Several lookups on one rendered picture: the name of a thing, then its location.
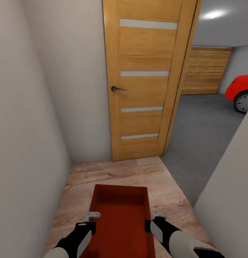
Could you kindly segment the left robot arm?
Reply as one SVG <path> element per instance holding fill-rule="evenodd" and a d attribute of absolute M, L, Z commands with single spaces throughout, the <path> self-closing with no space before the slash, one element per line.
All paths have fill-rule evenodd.
<path fill-rule="evenodd" d="M 60 239 L 43 258 L 79 258 L 96 233 L 96 222 L 89 222 L 89 219 L 99 218 L 100 215 L 100 212 L 86 212 L 83 223 L 76 223 L 74 231 Z"/>

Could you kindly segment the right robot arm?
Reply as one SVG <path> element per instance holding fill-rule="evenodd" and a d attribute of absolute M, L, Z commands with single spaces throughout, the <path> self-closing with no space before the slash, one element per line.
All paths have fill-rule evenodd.
<path fill-rule="evenodd" d="M 145 231 L 151 232 L 172 258 L 226 258 L 217 249 L 166 222 L 165 212 L 153 210 L 152 216 L 152 220 L 145 220 Z"/>

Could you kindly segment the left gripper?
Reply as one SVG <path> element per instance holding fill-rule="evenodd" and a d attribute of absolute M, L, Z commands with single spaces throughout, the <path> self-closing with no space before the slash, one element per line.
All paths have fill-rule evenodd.
<path fill-rule="evenodd" d="M 92 235 L 94 235 L 96 233 L 96 222 L 90 222 L 90 223 L 89 222 L 85 222 L 85 223 L 88 224 L 89 229 L 91 229 L 91 231 L 92 231 Z M 77 227 L 78 224 L 82 224 L 82 223 L 76 223 L 76 227 Z"/>

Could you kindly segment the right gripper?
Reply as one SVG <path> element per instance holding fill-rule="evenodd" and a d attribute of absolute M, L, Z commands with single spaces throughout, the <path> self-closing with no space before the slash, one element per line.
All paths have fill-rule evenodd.
<path fill-rule="evenodd" d="M 151 232 L 151 229 L 150 229 L 151 221 L 152 220 L 145 220 L 145 231 L 149 233 Z"/>

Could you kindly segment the storage box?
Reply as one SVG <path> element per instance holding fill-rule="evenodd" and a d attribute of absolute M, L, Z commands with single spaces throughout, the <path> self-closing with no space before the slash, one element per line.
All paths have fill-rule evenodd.
<path fill-rule="evenodd" d="M 79 258 L 156 258 L 147 187 L 95 184 L 89 212 L 101 215 Z"/>

